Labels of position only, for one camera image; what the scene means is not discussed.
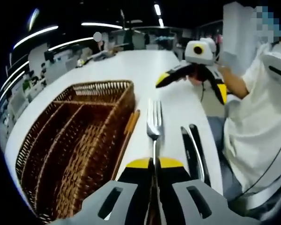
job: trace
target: silver fork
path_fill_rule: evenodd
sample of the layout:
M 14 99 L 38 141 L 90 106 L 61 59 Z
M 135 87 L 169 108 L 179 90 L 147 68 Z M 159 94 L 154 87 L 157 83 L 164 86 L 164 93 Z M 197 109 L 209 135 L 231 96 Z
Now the silver fork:
M 153 141 L 153 164 L 156 168 L 156 160 L 159 157 L 157 140 L 163 135 L 163 111 L 161 101 L 149 100 L 147 110 L 147 135 Z

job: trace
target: black cable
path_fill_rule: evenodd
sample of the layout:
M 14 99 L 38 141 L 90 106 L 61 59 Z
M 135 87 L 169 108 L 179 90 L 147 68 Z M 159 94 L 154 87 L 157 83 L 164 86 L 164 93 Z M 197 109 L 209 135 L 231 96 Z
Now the black cable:
M 236 199 L 238 199 L 238 198 L 240 198 L 241 196 L 243 196 L 245 193 L 247 193 L 249 190 L 251 190 L 251 189 L 263 178 L 263 176 L 266 174 L 266 172 L 271 168 L 272 164 L 274 163 L 274 161 L 276 160 L 276 158 L 278 157 L 278 155 L 280 154 L 280 152 L 281 152 L 281 147 L 280 147 L 278 153 L 276 154 L 275 158 L 273 159 L 273 161 L 272 161 L 271 164 L 269 165 L 269 167 L 268 167 L 268 168 L 265 170 L 265 172 L 262 174 L 262 176 L 259 177 L 259 179 L 258 179 L 251 187 L 249 187 L 245 192 L 243 192 L 242 194 L 240 194 L 239 196 L 237 196 L 236 198 L 234 198 L 233 200 L 231 200 L 231 202 L 234 201 L 234 200 L 236 200 Z
M 203 100 L 203 97 L 204 97 L 204 91 L 205 91 L 206 89 L 204 88 L 204 83 L 202 82 L 202 96 L 201 96 L 201 102 L 202 102 L 202 100 Z

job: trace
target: table surface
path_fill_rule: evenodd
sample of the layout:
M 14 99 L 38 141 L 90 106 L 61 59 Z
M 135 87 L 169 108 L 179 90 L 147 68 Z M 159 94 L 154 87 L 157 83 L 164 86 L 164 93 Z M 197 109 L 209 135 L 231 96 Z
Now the table surface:
M 147 136 L 147 105 L 149 98 L 160 99 L 163 107 L 165 140 L 161 145 L 161 156 L 181 161 L 187 171 L 185 147 L 181 126 L 197 125 L 211 186 L 222 194 L 221 169 L 211 129 L 200 100 L 190 82 L 177 82 L 167 87 L 156 89 L 155 82 L 159 75 L 179 61 L 169 51 L 137 50 L 120 52 L 115 57 L 99 62 L 90 62 L 82 68 L 76 68 L 45 87 L 22 113 L 15 124 L 5 149 L 5 159 L 17 189 L 24 198 L 15 172 L 15 162 L 30 127 L 41 112 L 68 86 L 91 81 L 128 79 L 134 82 L 136 108 L 140 109 L 140 118 L 135 126 L 127 146 L 117 178 L 125 166 L 138 158 L 152 156 L 152 142 Z

